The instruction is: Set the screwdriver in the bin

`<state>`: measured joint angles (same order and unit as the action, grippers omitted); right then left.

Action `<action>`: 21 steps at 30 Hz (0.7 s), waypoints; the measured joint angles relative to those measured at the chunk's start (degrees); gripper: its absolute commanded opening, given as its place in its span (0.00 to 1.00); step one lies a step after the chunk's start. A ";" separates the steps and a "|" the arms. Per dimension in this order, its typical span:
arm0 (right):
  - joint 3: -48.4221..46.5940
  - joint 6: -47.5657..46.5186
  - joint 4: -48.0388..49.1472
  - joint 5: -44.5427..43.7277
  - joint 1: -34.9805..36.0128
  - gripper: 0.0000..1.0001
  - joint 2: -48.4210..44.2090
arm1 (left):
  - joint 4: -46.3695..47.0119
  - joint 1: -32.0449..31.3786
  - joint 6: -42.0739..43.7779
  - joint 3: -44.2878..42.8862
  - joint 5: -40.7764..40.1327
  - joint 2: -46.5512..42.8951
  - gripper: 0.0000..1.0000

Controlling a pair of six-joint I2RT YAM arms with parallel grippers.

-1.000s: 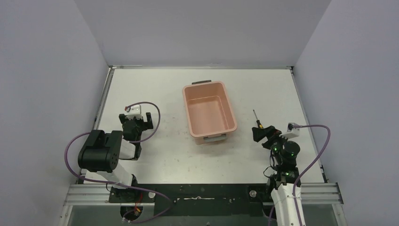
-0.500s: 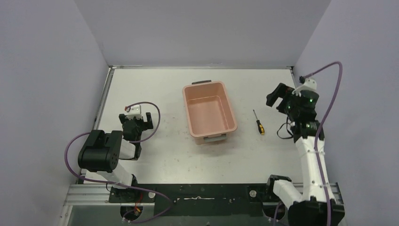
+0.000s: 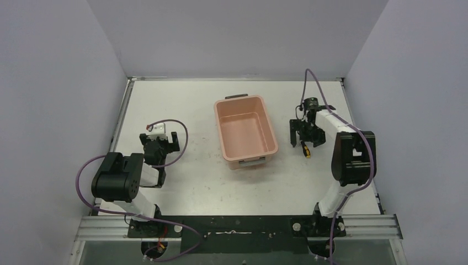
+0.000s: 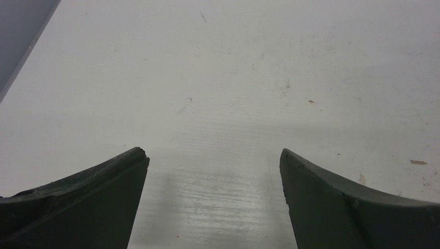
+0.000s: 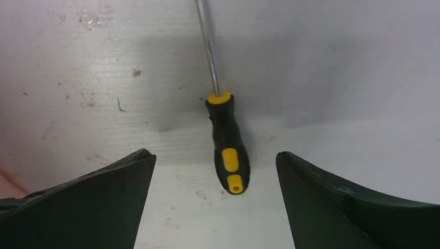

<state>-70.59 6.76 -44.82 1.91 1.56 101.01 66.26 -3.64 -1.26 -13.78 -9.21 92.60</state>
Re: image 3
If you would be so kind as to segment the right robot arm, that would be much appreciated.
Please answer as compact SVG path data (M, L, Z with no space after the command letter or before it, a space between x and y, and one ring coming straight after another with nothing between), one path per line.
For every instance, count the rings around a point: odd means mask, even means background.
M307 143L313 147L334 143L331 160L334 181L316 204L311 220L301 224L301 230L308 237L344 236L344 206L376 175L375 134L355 128L334 107L320 105L315 97L304 99L297 109L303 116L289 121L292 147L300 145L303 155L309 158L311 150Z

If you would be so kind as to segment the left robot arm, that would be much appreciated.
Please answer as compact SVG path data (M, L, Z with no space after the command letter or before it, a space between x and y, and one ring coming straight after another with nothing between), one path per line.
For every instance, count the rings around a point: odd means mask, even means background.
M106 202L122 202L138 213L129 211L127 216L145 218L142 231L150 238L159 237L164 229L164 223L156 218L157 205L149 202L139 193L141 179L149 181L150 188L160 188L165 182L165 168L180 160L186 147L180 147L177 133L171 133L172 142L168 142L165 131L167 120L160 120L147 126L148 133L141 134L144 153L132 153L124 156L119 152L108 152L102 155L102 164L96 172L92 184L92 194ZM166 163L169 153L179 152L172 162Z

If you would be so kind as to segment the black yellow screwdriver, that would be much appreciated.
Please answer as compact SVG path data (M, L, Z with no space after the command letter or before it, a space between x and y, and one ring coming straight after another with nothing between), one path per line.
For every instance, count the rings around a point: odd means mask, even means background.
M306 158L310 158L311 157L311 152L310 152L309 148L307 147L306 143L304 141L301 141L300 144L301 144L303 155Z

